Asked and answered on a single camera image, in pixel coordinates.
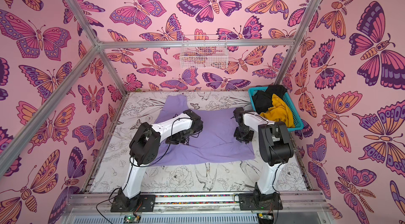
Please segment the lavender purple t-shirt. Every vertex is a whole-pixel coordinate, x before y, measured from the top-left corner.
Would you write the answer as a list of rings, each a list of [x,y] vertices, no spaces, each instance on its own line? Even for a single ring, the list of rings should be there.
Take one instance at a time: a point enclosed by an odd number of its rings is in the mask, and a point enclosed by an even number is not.
[[[228,163],[255,158],[252,143],[241,143],[234,137],[238,124],[231,119],[233,109],[193,112],[201,117],[202,132],[197,137],[191,137],[186,145],[163,142],[155,166]]]

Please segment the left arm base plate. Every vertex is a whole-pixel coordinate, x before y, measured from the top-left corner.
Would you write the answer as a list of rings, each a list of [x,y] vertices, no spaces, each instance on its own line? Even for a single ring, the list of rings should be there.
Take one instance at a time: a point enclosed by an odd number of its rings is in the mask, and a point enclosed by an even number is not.
[[[114,198],[111,212],[153,212],[156,196],[154,194],[138,194],[129,199],[124,194]]]

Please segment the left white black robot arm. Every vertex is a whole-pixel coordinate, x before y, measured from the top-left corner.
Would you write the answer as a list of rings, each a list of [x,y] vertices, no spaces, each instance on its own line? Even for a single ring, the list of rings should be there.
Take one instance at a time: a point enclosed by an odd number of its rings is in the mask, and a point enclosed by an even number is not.
[[[140,194],[146,168],[163,159],[158,156],[161,144],[169,148],[171,145],[184,143],[185,139],[202,130],[201,117],[191,110],[185,110],[161,123],[142,123],[129,144],[130,168],[120,193],[129,200]]]

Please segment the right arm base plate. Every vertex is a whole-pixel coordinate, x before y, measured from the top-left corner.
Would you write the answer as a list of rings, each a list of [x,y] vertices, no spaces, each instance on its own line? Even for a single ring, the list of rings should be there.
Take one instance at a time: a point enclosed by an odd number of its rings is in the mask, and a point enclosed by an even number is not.
[[[280,195],[277,192],[272,194],[239,193],[238,202],[240,210],[272,211],[283,209]]]

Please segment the teal plastic laundry basket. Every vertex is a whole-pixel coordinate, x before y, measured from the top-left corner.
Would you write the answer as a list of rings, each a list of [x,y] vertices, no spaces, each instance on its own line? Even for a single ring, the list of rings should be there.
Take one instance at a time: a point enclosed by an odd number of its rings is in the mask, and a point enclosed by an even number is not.
[[[252,87],[248,90],[253,110],[259,115],[284,121],[290,132],[304,128],[303,122],[285,87],[270,85]]]

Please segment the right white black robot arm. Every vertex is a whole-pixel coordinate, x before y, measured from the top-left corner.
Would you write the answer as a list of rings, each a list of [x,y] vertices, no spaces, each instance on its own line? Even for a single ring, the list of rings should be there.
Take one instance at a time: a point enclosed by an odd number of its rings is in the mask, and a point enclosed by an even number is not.
[[[259,201],[274,199],[279,194],[276,190],[278,176],[294,156],[288,128],[284,122],[267,120],[242,107],[236,108],[233,114],[238,124],[234,137],[241,143],[250,143],[257,133],[260,157],[265,162],[261,176],[255,184],[254,197]]]

